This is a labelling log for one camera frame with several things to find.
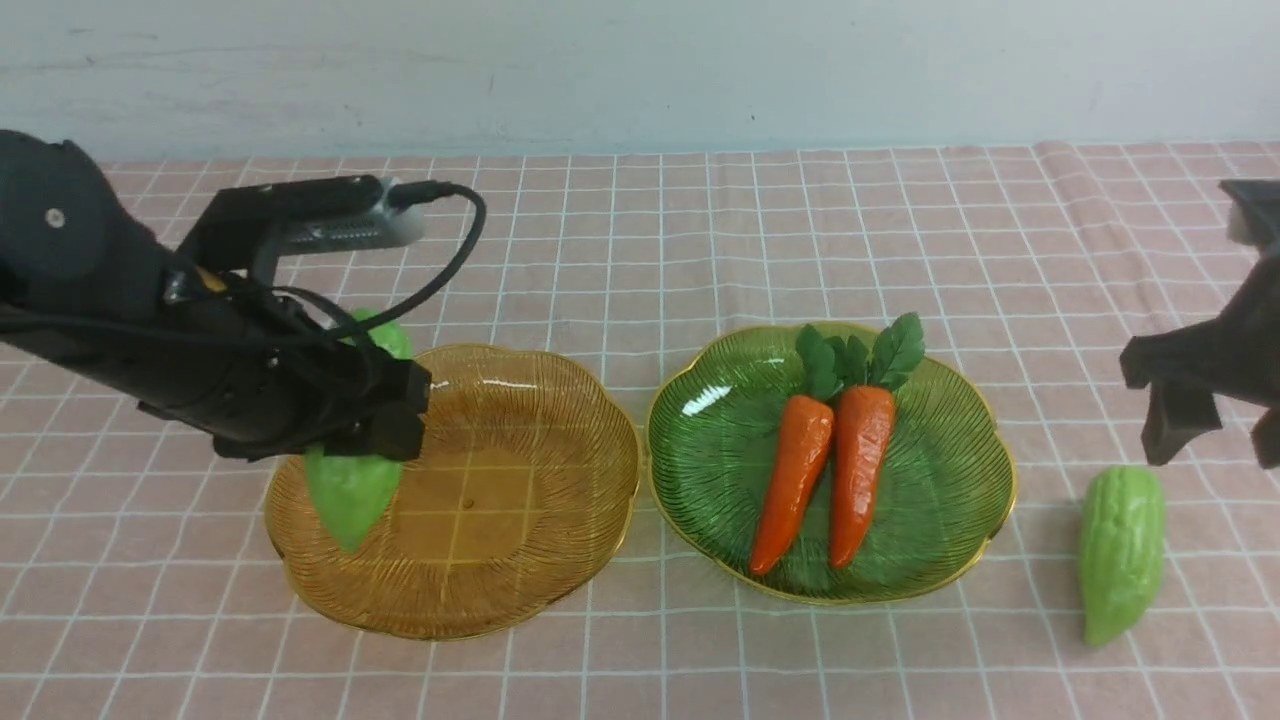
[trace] gold rim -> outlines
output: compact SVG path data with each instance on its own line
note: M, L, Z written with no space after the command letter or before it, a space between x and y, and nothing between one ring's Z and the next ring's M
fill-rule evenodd
M485 635L492 635L492 634L495 634L495 633L500 633L503 630L508 630L508 629L511 629L511 628L513 628L516 625L520 625L521 623L525 623L525 621L527 621L527 620L538 616L539 614L541 614L544 610L547 610L552 605L559 602L561 600L564 600L570 594L573 594L582 585L585 585L586 583L591 582L591 579L594 579L596 575L600 574L600 570L603 570L611 561L613 561L613 559L617 556L618 551L622 550L622 544L626 542L627 534L631 532L631 523L635 520L636 497L640 493L640 484L641 484L641 480L643 480L644 469L645 469L645 465L648 464L646 462L646 457L648 457L646 445L645 445L644 439L640 436L640 429L636 427L636 424L634 421L631 421L631 416L627 415L627 411L621 405L618 405L618 402L616 400L613 400L613 397L609 395L608 388L605 388L604 384L599 379L596 379L596 377L594 374L591 374L591 370L588 369L586 365L582 365L581 363L579 363L577 360L573 360L572 357L568 357L566 355L559 355L557 352L549 352L549 351L545 351L545 350L511 350L511 348L502 347L502 346L498 346L498 345L489 345L489 343L483 343L483 342L460 342L460 343L456 343L456 345L444 345L444 346L440 346L440 347L433 347L431 350L426 350L424 352L420 352L420 354L417 354L417 355L413 356L413 361L417 363L419 365L426 366L426 359L430 357L435 352L440 352L440 351L444 351L444 350L466 350L466 348L484 350L484 351L489 351L489 352L495 352L495 354L502 354L502 355L511 355L511 356L516 356L516 357L520 357L520 356L552 356L552 357L556 357L556 359L558 359L561 361L567 361L571 366L581 370L584 375L586 375L588 378L590 378L590 380L591 380L593 386L595 387L595 389L598 389L600 392L600 397L604 398L604 402L607 404L607 406L611 407L613 411L618 413L623 419L626 419L626 425L628 428L631 428L631 438L632 438L632 442L635 443L635 448L636 448L636 473L635 473L635 482L631 486L631 492L627 496L626 518L625 518L625 520L622 523L622 532L618 533L618 542L613 546L613 550L609 551L609 553L607 556L602 556L603 557L602 561L599 564L596 564L591 569L591 571L588 573L584 577L584 579L581 582L573 584L572 587L570 587L567 591L564 591L559 596L553 597L553 598L548 600L547 602L543 602L541 605L538 605L538 606L532 607L525 615L521 615L520 618L516 618L516 619L513 619L513 620L511 620L508 623L494 625L493 628L486 628L484 630L480 630L480 632L476 632L476 633L470 633L470 634L447 635L447 637L430 638L430 639L422 638L422 639L426 639L426 642L456 642L456 641L466 641L466 639L481 638L481 637L485 637ZM279 482L280 473L283 470L284 470L284 462L279 462L276 465L276 468L271 471L271 482L268 484L268 495L270 495L270 488L276 482ZM297 598L302 601L303 605L306 605L307 607L310 607L317 615L320 615L320 616L323 616L323 618L325 618L328 620L332 620L333 623L337 623L339 625L344 625L347 628L352 628L352 629L366 632L366 633L376 633L376 634L381 634L381 635L389 635L389 637L396 637L396 638L404 639L404 635L390 633L390 632L383 630L380 628L366 626L366 625L362 625L360 623L349 623L347 620L339 620L339 619L334 618L333 615L330 615L329 612L326 612L324 609L316 607L310 600L307 600L307 597L303 593L298 592L298 585L297 585L297 582L293 578L293 573L289 571L289 559L280 550L280 544L276 542L275 537L271 534L271 527L273 527L273 523L271 523L271 506L268 502L264 502L264 507L262 507L262 523L266 527L266 537L270 541L271 547L275 550L275 553L278 556L280 556L282 570L284 571L285 579L289 583L289 588L293 591L293 594L297 596Z
M722 333L719 337L717 337L716 340L708 342L707 346L704 346L701 350L699 350L698 355L695 355L694 359L690 360L689 364L685 365L685 368L682 370L680 370L675 375L667 378L667 380L662 383L662 387L658 388L658 392L654 393L653 400L649 401L649 410L645 413L645 446L648 447L649 429L653 427L653 411L658 406L658 400L663 396L664 392L667 392L667 388L671 386L671 383L676 382L677 379L680 379L681 377L684 377L689 372L691 372L698 365L698 363L701 361L703 356L707 355L707 352L713 346L716 346L716 345L718 345L718 343L721 343L721 342L723 342L723 341L726 341L726 340L728 340L728 338L731 338L733 336L742 334L742 333L758 332L758 331L764 331L764 329L777 329L777 328L790 329L790 331L799 331L805 324L814 324L814 325L840 325L840 327L845 327L845 328L855 328L855 329L860 329L860 331L867 331L867 332L869 332L872 334L879 333L879 331L877 331L876 328L872 328L869 325L864 325L861 323L849 323L849 322L842 322L842 320L814 320L813 323L799 323L799 324L792 324L792 325L749 325L749 327L745 327L745 328L739 328L736 331L730 331L727 333ZM699 555L701 555L703 557L707 557L708 560L710 560L712 562L714 562L717 566L719 566L721 570L724 570L726 573L728 573L730 575L737 578L739 580L741 580L741 582L751 585L753 588L763 592L764 594L769 594L769 596L773 596L773 597L777 597L777 598L790 600L790 601L795 601L795 602L801 602L801 603L805 603L805 605L818 605L818 606L828 606L828 607L829 606L883 605L883 603L887 603L887 602L899 602L899 601L904 601L904 600L911 600L911 598L915 598L915 597L925 596L925 594L929 594L932 592L937 592L937 591L940 591L940 589L950 585L951 583L959 580L965 573L968 573L969 570L973 570L974 565L977 565L983 559L983 556L987 555L987 548L991 547L991 541L995 539L997 534L1000 534L1000 530L1002 530L1005 528L1005 524L1009 521L1009 518L1014 514L1014 506L1018 503L1018 462L1014 460L1012 451L1009 450L1009 443L1006 443L1005 438L1002 438L1000 436L1000 429L996 425L996 413L991 409L991 404L987 402L987 397L982 393L980 389L978 389L978 386L973 384L973 380L970 380L969 378L966 378L964 375L964 373L961 373L960 370L956 370L948 363L945 363L942 360L938 360L937 357L933 357L932 355L925 355L924 361L925 363L933 363L934 365L940 365L940 366L946 368L947 370L955 373L955 375L957 378L960 378L960 380L964 382L964 384L968 386L969 389L972 389L974 392L974 395L982 402L983 409L987 411L987 418L991 419L991 434L995 436L996 442L998 442L1001 450L1005 451L1005 459L1009 461L1009 468L1010 468L1010 473L1011 473L1011 484L1010 484L1010 488L1009 488L1009 505L1005 506L1005 512L1000 518L1000 521L996 524L995 529L992 529L987 534L986 539L982 541L982 546L978 548L977 552L974 552L973 557L970 557L955 573L952 573L951 575L943 578L942 580L940 580L940 582L937 582L937 583L934 583L932 585L928 585L925 588L922 588L922 589L918 589L918 591L913 591L913 592L909 592L909 593L904 593L904 594L901 594L899 597L890 598L890 600L824 598L824 597L809 597L809 596L804 596L804 594L794 594L794 593L782 592L780 589L771 588L769 585L765 585L765 584L760 583L759 580L756 580L756 579L754 579L754 578L751 578L749 575L744 575L742 573L739 573L737 570L735 570L733 568L731 568L727 562L724 562L719 557L716 557L714 555L712 555L710 552L708 552L707 550L704 550L701 546L699 546L696 542L694 542L694 539L691 537L689 537L689 534L685 533L684 529L681 529L681 527L672 519L671 514L667 512L666 505L663 505L662 498L658 496L658 486L657 486L655 480L654 480L654 477L653 477L653 459L650 457L650 461L649 461L649 495L653 497L653 503L658 507L658 512L662 514L662 518L663 518L663 520L667 521L667 525L672 530L675 530L676 534L680 536L686 543L689 543L690 547L692 547L694 550L696 550Z

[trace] tablecloth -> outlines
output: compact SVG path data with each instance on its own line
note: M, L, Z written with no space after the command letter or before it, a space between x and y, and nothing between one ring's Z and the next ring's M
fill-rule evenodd
M568 355L637 423L718 334L915 310L995 409L1012 520L961 582L868 609L736 584L641 497L620 556L517 628L462 643L361 634L291 593L261 524L270 464L0 350L0 719L1092 720L1274 717L1280 484L1257 411L1161 469L1156 606L1082 643L1079 501L1142 462L1146 397L1117 355L1217 314L1256 252L1225 177L1280 145L948 147L572 158L211 160L108 167L166 242L230 184L376 172L475 186L470 264L406 320L417 346ZM461 202L406 250L289 259L283 281L384 306L452 254Z

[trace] toy carrot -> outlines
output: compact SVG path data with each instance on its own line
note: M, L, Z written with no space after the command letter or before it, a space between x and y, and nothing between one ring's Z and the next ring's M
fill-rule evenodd
M836 471L831 486L829 564L849 565L867 538L876 492L897 420L893 391L924 360L920 318L908 313L867 348L850 337L841 359L844 389L836 410Z
M777 459L751 547L755 575L767 574L791 548L831 452L836 414L827 401L840 391L836 348L805 325L796 351L805 365L805 393L791 396L782 410Z

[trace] toy bitter melon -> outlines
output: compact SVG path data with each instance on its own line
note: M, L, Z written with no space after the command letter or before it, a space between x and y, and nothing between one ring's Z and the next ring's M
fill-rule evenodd
M1079 577L1084 642L1103 646L1134 626L1165 570L1165 493L1147 468L1115 466L1084 498Z
M351 311L356 320L374 314L364 307ZM413 356L408 334L396 323L375 327L369 337L396 359ZM379 455L326 456L324 446L315 445L303 455L303 473L320 524L343 552L356 552L396 497L403 466Z

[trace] plate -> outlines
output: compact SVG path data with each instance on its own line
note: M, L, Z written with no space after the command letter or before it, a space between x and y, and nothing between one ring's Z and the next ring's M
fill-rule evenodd
M868 347L877 334L849 323L814 325L823 334L856 334ZM658 509L721 568L788 600L886 602L951 583L978 562L1009 518L1018 477L982 393L933 357L895 393L899 419L876 514L854 561L838 571L827 562L831 483L824 475L787 555L762 578L748 570L782 406L801 387L799 331L726 334L663 386L648 421Z
M613 557L640 437L567 357L454 345L417 361L433 375L422 454L360 550L320 525L297 457L271 482L268 533L293 589L332 620L431 641L500 630Z

